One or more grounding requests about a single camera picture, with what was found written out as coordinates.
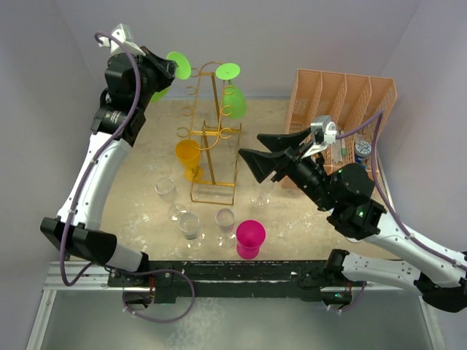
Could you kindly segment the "small green wine glass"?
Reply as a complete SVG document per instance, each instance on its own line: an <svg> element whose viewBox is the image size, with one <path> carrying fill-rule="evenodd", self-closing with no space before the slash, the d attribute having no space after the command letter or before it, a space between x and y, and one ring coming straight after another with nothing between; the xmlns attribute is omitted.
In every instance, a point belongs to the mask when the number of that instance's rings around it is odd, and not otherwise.
<svg viewBox="0 0 467 350"><path fill-rule="evenodd" d="M186 80L191 76L192 68L189 60L180 52L171 51L167 54L166 59L169 61L174 61L176 67L174 69L174 75L177 79ZM171 90L171 84L168 87L164 88L160 92L154 93L151 98L151 102L155 103L162 99L169 91Z"/></svg>

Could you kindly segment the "large green wine glass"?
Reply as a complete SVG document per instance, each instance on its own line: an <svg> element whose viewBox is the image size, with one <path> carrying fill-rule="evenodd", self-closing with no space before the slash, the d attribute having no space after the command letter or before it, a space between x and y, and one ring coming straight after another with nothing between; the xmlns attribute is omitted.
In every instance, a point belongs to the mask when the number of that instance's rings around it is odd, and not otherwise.
<svg viewBox="0 0 467 350"><path fill-rule="evenodd" d="M242 90L233 83L233 79L240 75L241 68L236 63L223 63L217 67L215 75L224 81L225 87L222 94L223 116L238 120L247 112L247 103Z"/></svg>

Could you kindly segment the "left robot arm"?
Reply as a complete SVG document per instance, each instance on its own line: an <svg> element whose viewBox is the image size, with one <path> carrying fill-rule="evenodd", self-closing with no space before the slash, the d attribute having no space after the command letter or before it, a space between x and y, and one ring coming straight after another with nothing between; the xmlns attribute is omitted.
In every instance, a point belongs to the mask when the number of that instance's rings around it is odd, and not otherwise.
<svg viewBox="0 0 467 350"><path fill-rule="evenodd" d="M107 88L93 118L85 161L65 204L55 217L42 220L40 230L56 249L124 270L128 281L142 286L150 278L147 255L102 231L101 218L118 169L145 123L145 109L155 93L172 84L176 64L146 47L134 60L132 65L118 53L107 61Z"/></svg>

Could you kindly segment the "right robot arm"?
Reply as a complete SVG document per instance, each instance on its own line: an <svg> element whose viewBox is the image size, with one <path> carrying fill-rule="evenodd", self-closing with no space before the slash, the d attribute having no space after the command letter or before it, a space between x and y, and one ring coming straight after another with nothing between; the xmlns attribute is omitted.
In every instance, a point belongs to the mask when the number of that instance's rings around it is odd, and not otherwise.
<svg viewBox="0 0 467 350"><path fill-rule="evenodd" d="M327 221L337 232L379 246L399 258L372 260L334 249L324 269L330 284L374 281L418 292L427 304L442 311L462 311L466 308L466 253L407 230L389 205L372 199L378 185L361 165L350 163L327 174L320 153L340 138L334 129L260 134L258 140L268 152L241 148L238 153L257 182L290 178L319 211L330 212Z"/></svg>

